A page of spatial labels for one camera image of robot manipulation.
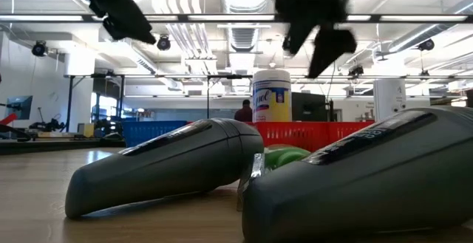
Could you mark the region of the clear plastic item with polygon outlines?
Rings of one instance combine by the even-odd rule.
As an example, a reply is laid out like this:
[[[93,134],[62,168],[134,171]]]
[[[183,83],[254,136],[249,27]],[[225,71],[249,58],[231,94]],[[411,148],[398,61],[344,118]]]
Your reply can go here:
[[[256,153],[253,156],[252,162],[242,172],[237,188],[237,205],[238,211],[243,210],[244,192],[249,184],[258,177],[265,174],[265,155],[263,153]]]

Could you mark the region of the black box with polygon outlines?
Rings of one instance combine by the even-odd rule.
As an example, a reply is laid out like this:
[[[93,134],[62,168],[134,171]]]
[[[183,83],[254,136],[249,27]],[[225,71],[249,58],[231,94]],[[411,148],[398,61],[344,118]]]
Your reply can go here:
[[[292,119],[304,122],[326,122],[326,97],[310,93],[291,93]]]

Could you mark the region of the white yellow wipes canister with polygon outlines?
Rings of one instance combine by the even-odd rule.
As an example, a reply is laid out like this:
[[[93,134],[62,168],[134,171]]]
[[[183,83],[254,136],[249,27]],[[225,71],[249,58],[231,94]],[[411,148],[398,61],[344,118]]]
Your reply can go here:
[[[253,122],[292,120],[290,73],[283,69],[260,70],[253,75]]]

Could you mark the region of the white round column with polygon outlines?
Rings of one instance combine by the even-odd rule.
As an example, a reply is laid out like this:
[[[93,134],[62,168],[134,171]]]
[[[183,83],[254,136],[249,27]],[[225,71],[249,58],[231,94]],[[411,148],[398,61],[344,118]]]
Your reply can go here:
[[[373,84],[375,120],[381,121],[406,108],[404,79],[378,79]]]

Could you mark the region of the person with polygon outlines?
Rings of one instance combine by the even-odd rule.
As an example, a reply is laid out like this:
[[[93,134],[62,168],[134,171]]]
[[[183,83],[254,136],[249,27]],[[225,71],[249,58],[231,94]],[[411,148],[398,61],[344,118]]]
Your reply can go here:
[[[240,122],[251,122],[253,120],[253,110],[248,99],[243,100],[242,108],[235,113],[234,119]]]

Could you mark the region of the blue plastic basket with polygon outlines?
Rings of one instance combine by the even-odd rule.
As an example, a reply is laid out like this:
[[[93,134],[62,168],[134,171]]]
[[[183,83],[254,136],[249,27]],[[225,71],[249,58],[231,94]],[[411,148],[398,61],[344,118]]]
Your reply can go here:
[[[178,129],[188,122],[184,120],[171,121],[126,121],[122,123],[123,137],[127,147],[136,146],[147,140]]]

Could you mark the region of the yellow box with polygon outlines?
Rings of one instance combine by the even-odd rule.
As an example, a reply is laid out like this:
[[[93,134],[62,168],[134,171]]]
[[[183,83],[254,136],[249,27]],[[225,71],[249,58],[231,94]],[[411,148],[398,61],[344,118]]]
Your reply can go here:
[[[95,124],[94,123],[79,123],[78,134],[84,137],[94,137]]]

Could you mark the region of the computer monitor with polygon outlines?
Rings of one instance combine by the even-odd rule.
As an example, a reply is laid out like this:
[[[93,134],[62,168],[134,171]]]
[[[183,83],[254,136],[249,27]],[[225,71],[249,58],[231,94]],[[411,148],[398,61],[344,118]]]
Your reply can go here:
[[[18,120],[29,120],[33,96],[17,96],[7,99],[6,115],[15,114]]]

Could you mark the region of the black metal frame stand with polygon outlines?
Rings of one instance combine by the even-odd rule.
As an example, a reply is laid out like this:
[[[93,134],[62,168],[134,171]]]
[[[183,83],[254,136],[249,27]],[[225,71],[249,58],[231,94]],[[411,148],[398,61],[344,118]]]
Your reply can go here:
[[[226,75],[207,75],[206,76],[206,84],[207,84],[207,95],[206,95],[206,117],[210,118],[210,88],[211,88],[211,79],[217,79],[219,82],[222,78],[228,80],[239,80],[239,79],[248,79],[251,80],[253,75],[241,75],[241,74],[226,74]]]
[[[73,89],[85,78],[120,78],[120,94],[118,99],[118,109],[116,111],[116,116],[118,119],[121,119],[121,114],[123,110],[123,98],[125,92],[125,80],[126,76],[123,74],[114,74],[114,73],[93,73],[91,75],[65,75],[65,78],[69,79],[69,90],[68,90],[68,104],[67,104],[67,121],[66,121],[66,132],[69,132],[70,118],[72,111],[72,94]]]

